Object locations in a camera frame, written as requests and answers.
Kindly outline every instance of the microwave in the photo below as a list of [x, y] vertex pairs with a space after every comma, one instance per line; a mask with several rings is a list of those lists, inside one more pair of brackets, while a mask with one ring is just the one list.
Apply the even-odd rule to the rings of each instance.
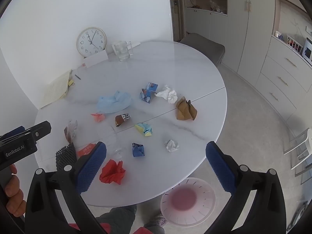
[[305, 47], [303, 48], [302, 56], [312, 66], [312, 41], [307, 38]]

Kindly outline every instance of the clock face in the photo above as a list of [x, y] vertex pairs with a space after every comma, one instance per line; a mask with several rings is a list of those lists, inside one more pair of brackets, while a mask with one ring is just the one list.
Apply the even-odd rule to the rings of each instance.
[[77, 39], [77, 49], [83, 57], [89, 57], [105, 49], [105, 33], [96, 27], [90, 27], [82, 31]]

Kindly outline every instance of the human hand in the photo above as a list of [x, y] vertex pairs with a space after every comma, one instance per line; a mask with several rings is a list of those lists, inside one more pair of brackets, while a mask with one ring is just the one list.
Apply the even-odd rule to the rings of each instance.
[[[10, 165], [13, 174], [17, 174], [15, 165]], [[12, 175], [11, 180], [5, 187], [5, 193], [9, 197], [7, 210], [15, 217], [22, 216], [26, 211], [26, 201], [23, 200], [24, 194], [19, 188], [19, 179], [16, 175]]]

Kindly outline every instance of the marble tabletop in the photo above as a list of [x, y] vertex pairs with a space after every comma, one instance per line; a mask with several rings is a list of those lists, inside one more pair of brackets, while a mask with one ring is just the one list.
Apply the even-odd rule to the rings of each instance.
[[[72, 72], [75, 85], [69, 87], [65, 98], [39, 110], [36, 123], [49, 121], [51, 134], [37, 142], [35, 153], [39, 167], [56, 171], [55, 153], [68, 143], [64, 128], [69, 119], [78, 121], [76, 150], [99, 141], [107, 145], [109, 161], [122, 160], [126, 174], [121, 185], [104, 184], [99, 180], [100, 168], [89, 190], [81, 194], [85, 203], [99, 207], [118, 207], [154, 198], [189, 176], [205, 159], [205, 147], [216, 141], [222, 130], [227, 93], [215, 65], [197, 50], [175, 42], [147, 42], [134, 48], [130, 59], [120, 62], [114, 54], [109, 60], [90, 68]], [[157, 92], [166, 84], [174, 88], [178, 99], [185, 96], [198, 110], [194, 121], [176, 119], [176, 108], [165, 99], [155, 97], [148, 104], [139, 99], [148, 82], [157, 83]], [[100, 123], [93, 120], [100, 96], [113, 95], [117, 90], [129, 92], [132, 104], [117, 113], [107, 114]], [[131, 119], [120, 127], [115, 116], [129, 113]], [[146, 122], [153, 135], [144, 137], [134, 124]], [[176, 140], [178, 151], [168, 152], [164, 143]], [[132, 143], [144, 145], [145, 156], [132, 156]], [[121, 158], [113, 153], [122, 151]]]

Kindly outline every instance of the cup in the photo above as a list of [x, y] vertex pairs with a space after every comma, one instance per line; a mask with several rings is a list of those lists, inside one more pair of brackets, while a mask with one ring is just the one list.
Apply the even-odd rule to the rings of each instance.
[[133, 54], [131, 41], [119, 41], [118, 43], [114, 44], [114, 47], [120, 61], [129, 59], [130, 55]]

